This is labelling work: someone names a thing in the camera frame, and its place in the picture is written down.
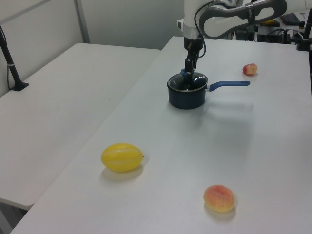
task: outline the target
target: black device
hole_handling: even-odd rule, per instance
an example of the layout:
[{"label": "black device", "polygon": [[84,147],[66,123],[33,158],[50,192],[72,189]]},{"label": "black device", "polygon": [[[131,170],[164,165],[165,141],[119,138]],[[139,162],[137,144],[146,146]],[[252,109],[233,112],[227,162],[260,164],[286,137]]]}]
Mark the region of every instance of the black device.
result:
[{"label": "black device", "polygon": [[1,49],[3,51],[5,60],[7,62],[7,66],[10,69],[11,74],[12,74],[13,79],[14,79],[14,82],[15,82],[15,86],[13,88],[11,88],[11,90],[21,91],[24,88],[26,88],[29,84],[24,83],[20,80],[19,74],[18,74],[16,67],[15,67],[15,64],[12,60],[10,51],[9,51],[7,43],[6,43],[6,38],[5,38],[5,35],[4,35],[4,32],[1,28],[1,26],[0,26],[0,46],[1,46]]},{"label": "black device", "polygon": [[280,18],[283,21],[283,24],[285,25],[299,26],[300,24],[300,20],[294,13],[280,16]]}]

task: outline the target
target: black stand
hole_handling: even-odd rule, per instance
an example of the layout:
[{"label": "black stand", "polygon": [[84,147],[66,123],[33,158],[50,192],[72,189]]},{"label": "black stand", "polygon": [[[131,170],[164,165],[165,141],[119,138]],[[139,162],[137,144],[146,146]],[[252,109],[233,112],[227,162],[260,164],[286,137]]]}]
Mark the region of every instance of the black stand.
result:
[{"label": "black stand", "polygon": [[3,32],[2,28],[1,28],[1,26],[0,26],[0,46],[1,46],[1,49],[2,49],[4,57],[5,57],[5,60],[6,60],[8,66],[10,68],[11,74],[12,74],[14,82],[15,82],[15,86],[13,88],[11,88],[11,90],[21,91],[24,88],[26,88],[29,84],[23,83],[20,80],[19,74],[18,74],[18,72],[16,70],[16,67],[15,67],[15,65],[13,63],[11,54],[10,54],[9,49],[8,49],[8,46],[6,44],[5,35],[4,35],[4,32]]},{"label": "black stand", "polygon": [[310,42],[309,42],[309,35],[312,26],[312,10],[309,11],[309,16],[306,24],[306,29],[304,30],[303,39],[301,42],[297,44],[297,50],[299,51],[310,51]]}]

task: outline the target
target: white table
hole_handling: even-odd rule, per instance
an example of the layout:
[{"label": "white table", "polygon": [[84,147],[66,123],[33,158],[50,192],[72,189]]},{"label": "white table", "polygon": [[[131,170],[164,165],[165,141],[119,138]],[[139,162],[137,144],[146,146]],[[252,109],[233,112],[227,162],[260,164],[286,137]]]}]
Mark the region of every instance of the white table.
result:
[{"label": "white table", "polygon": [[0,202],[29,209],[159,50],[76,44],[0,98]]},{"label": "white table", "polygon": [[[166,82],[183,67],[186,51],[183,38],[172,38],[12,234],[310,233],[308,54],[291,45],[206,42],[197,71],[210,84],[251,85],[207,93],[194,110],[174,108]],[[246,77],[242,67],[251,62],[258,74]],[[139,147],[142,166],[106,169],[100,155],[117,142]],[[204,207],[213,184],[232,189],[234,211]]]}]

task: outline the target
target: black pot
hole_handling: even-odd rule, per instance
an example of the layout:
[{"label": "black pot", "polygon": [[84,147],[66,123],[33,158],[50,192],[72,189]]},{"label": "black pot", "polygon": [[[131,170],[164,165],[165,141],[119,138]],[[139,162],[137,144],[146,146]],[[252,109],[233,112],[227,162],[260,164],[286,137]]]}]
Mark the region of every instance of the black pot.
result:
[{"label": "black pot", "polygon": [[211,92],[222,86],[248,86],[249,81],[220,81],[208,85],[208,78],[194,72],[191,79],[182,73],[171,77],[168,82],[169,102],[176,108],[189,110],[205,103],[206,92]]}]

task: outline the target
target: pot rim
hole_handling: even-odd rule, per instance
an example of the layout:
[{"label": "pot rim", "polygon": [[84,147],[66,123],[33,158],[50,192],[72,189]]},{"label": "pot rim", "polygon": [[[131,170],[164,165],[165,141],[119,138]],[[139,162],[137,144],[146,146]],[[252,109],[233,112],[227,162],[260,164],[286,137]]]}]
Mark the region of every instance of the pot rim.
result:
[{"label": "pot rim", "polygon": [[168,80],[168,82],[167,82],[167,87],[168,87],[170,90],[176,91],[176,92],[178,92],[178,93],[195,93],[195,92],[201,91],[201,90],[203,90],[203,89],[206,90],[206,89],[207,89],[207,85],[208,85],[208,78],[207,78],[204,74],[202,74],[202,75],[206,78],[206,84],[203,85],[203,86],[201,86],[201,87],[199,87],[198,89],[179,90],[179,89],[175,89],[175,88],[171,87],[169,83],[170,83],[171,79],[173,79],[175,76],[171,77],[171,78]]}]

